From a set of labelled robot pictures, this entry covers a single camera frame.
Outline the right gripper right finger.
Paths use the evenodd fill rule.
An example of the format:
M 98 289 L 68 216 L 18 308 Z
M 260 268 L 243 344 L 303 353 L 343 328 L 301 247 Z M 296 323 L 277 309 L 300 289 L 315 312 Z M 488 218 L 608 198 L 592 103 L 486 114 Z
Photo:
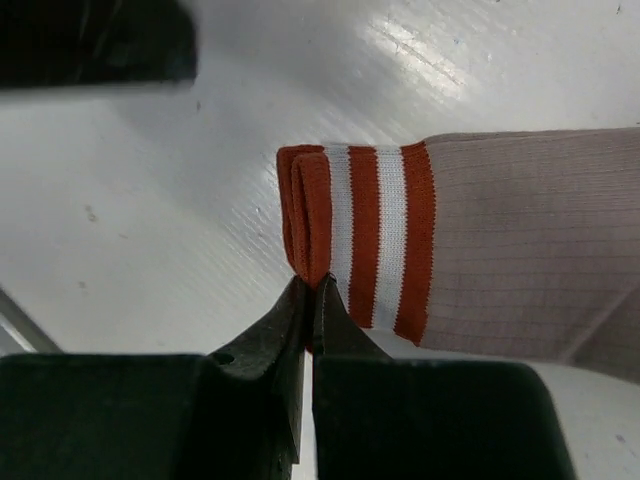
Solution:
M 572 479 L 551 395 L 521 363 L 399 360 L 316 296 L 313 400 L 322 479 Z

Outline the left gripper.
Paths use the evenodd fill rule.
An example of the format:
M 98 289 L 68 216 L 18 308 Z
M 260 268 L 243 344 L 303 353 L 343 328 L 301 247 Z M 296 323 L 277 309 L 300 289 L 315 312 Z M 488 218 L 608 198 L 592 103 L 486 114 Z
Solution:
M 193 81 L 197 30 L 180 1 L 5 0 L 4 91 Z

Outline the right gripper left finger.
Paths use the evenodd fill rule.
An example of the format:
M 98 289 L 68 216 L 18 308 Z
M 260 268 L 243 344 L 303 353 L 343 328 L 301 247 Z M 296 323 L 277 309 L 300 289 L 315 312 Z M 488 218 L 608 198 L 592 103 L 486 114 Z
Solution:
M 306 287 L 208 355 L 1 362 L 5 479 L 287 479 L 300 455 Z

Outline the taupe sock red striped cuff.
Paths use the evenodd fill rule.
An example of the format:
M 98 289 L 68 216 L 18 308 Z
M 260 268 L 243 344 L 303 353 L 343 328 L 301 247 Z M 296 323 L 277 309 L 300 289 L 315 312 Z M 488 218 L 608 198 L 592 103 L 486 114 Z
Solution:
M 279 149 L 287 259 L 429 350 L 639 379 L 639 132 Z

